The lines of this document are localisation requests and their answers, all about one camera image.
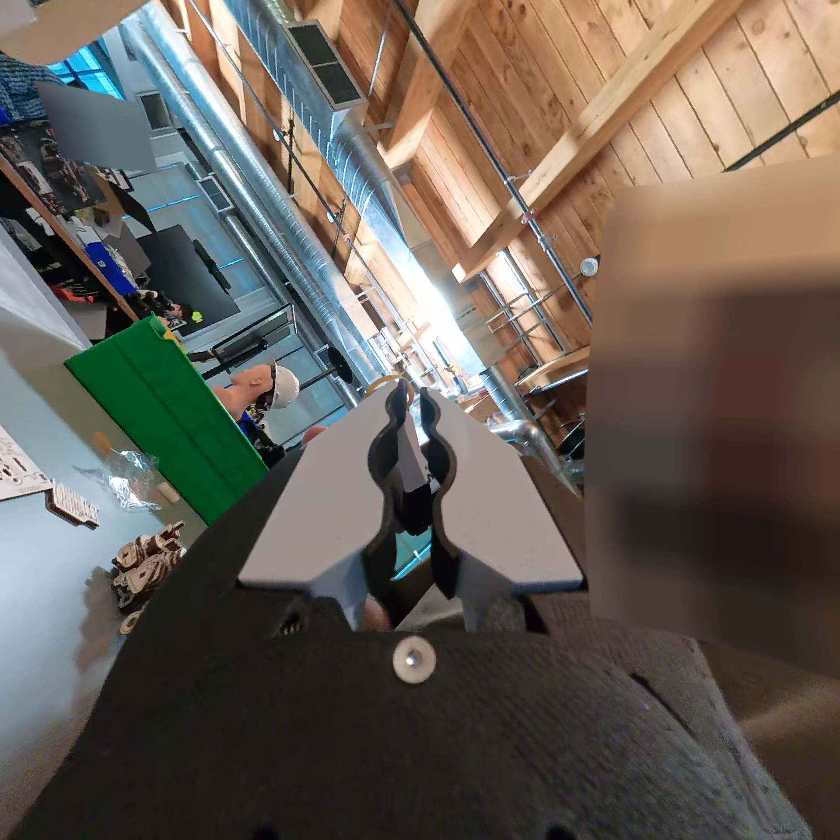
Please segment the rectangular duct with grille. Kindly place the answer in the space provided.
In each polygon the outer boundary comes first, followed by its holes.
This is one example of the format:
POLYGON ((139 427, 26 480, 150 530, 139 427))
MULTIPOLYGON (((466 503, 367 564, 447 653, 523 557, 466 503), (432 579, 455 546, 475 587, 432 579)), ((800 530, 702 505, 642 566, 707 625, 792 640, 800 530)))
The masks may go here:
POLYGON ((425 229, 363 130, 368 101, 320 23, 297 21, 283 2, 226 6, 394 267, 420 270, 425 229))

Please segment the silver ventilation duct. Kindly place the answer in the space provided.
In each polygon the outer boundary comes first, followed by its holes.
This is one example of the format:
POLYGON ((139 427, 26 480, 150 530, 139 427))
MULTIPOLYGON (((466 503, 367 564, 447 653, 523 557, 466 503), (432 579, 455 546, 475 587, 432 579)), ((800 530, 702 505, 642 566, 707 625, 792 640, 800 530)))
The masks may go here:
POLYGON ((125 40, 220 182, 274 255, 362 386, 380 374, 340 299, 342 279, 172 18, 149 2, 122 21, 125 40))

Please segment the wooden sheet with round holes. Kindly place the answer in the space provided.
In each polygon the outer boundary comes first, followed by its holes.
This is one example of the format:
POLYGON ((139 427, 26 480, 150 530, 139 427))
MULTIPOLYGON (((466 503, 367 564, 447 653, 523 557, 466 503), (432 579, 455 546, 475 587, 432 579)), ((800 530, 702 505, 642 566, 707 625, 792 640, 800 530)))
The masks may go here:
POLYGON ((1 427, 1 501, 47 492, 54 485, 12 435, 1 427))

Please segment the small wooden model assembly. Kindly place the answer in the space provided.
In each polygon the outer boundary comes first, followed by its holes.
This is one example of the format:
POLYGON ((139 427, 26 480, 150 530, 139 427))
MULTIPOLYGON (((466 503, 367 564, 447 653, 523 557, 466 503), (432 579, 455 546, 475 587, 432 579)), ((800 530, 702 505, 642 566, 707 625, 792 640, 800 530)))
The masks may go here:
POLYGON ((184 521, 177 521, 154 535, 142 534, 123 545, 112 560, 112 592, 123 615, 121 636, 131 635, 152 594, 185 557, 181 540, 184 526, 184 521))

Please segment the black monitor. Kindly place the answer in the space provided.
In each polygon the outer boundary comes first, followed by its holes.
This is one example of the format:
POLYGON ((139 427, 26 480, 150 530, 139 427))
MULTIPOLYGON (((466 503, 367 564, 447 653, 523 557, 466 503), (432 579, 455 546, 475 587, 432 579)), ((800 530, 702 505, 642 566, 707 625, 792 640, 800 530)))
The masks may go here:
POLYGON ((200 322, 188 319, 180 329, 182 336, 213 327, 239 314, 238 304, 209 271, 182 226, 147 234, 140 237, 138 243, 150 260, 146 270, 150 287, 202 315, 200 322))

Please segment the olive brown sweater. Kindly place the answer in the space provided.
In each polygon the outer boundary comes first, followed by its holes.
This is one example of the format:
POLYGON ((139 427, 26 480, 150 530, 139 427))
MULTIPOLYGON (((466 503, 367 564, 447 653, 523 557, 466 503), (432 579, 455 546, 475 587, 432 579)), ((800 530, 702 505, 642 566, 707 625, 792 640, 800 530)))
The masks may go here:
POLYGON ((837 679, 701 642, 750 746, 809 823, 839 838, 837 679))

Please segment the mannequin bust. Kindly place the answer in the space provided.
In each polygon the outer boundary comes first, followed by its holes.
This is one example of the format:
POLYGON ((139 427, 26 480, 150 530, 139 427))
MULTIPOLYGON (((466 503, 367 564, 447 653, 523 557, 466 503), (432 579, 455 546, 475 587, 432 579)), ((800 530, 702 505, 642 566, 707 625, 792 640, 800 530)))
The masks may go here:
POLYGON ((211 391, 236 423, 250 406, 264 398, 270 401, 274 390, 272 364, 257 364, 232 375, 227 387, 211 386, 211 391))

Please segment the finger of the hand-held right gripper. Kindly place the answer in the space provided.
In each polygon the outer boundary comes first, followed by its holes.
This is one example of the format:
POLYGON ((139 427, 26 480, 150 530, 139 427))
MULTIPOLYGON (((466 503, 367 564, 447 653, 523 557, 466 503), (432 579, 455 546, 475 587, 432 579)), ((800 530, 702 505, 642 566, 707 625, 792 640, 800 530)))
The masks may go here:
POLYGON ((429 483, 427 461, 417 436, 413 415, 405 415, 397 430, 397 460, 392 472, 396 486, 402 492, 415 492, 429 483))

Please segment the blue storage box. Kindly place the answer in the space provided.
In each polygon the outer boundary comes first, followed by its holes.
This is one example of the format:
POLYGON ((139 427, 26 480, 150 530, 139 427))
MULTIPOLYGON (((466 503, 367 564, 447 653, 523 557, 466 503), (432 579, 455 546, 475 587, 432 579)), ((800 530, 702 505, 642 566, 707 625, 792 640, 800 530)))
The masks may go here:
POLYGON ((89 243, 85 245, 85 252, 118 294, 125 297, 137 291, 133 276, 114 258, 105 244, 101 241, 89 243))

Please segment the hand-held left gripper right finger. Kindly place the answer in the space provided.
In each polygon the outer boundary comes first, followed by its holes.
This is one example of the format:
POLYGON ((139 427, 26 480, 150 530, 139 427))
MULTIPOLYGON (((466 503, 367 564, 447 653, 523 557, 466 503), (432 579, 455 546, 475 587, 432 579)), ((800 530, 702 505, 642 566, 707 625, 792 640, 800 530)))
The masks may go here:
POLYGON ((430 562, 448 598, 570 592, 584 576, 518 452, 438 392, 420 396, 432 502, 430 562))

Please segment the black floor lamp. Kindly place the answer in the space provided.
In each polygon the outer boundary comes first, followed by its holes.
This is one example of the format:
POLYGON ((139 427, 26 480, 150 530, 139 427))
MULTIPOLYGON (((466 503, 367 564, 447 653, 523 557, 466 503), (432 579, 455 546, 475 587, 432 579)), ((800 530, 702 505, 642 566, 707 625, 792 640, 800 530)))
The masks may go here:
POLYGON ((298 389, 299 393, 330 377, 337 377, 339 381, 346 385, 351 385, 354 382, 354 373, 341 352, 332 346, 328 346, 324 349, 324 353, 326 354, 327 367, 324 371, 315 375, 311 379, 300 383, 298 389))

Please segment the white hard hat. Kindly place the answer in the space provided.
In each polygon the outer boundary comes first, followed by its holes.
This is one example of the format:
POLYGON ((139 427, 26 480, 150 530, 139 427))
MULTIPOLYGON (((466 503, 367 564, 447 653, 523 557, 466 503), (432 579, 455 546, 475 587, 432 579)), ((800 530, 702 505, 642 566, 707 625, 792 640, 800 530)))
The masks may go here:
POLYGON ((291 370, 279 365, 276 360, 272 360, 269 367, 272 385, 265 399, 266 410, 280 410, 298 399, 300 382, 291 370))

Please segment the clear plastic bag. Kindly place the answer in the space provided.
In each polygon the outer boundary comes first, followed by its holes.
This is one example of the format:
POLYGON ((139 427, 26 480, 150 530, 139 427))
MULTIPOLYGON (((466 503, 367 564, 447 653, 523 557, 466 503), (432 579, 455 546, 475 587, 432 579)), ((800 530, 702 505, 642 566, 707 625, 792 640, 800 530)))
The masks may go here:
POLYGON ((99 467, 74 469, 105 489, 121 509, 158 511, 161 505, 151 498, 157 484, 158 465, 159 459, 153 455, 112 448, 99 467))

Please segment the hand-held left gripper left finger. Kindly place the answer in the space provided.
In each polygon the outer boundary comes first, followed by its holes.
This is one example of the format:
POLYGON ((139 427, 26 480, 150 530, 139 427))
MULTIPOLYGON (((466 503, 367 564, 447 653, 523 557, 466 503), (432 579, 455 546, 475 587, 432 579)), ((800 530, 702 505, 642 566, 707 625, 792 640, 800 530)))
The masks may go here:
POLYGON ((364 601, 364 552, 387 523, 383 485, 405 421, 406 383, 367 396, 301 453, 239 573, 246 588, 364 601))

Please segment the green plastic bin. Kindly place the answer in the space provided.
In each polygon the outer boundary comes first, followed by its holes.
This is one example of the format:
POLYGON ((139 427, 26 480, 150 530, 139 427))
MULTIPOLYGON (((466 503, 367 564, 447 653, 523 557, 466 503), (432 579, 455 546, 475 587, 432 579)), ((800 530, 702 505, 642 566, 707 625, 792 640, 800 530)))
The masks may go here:
POLYGON ((156 317, 65 366, 163 477, 212 525, 268 473, 255 447, 156 317))

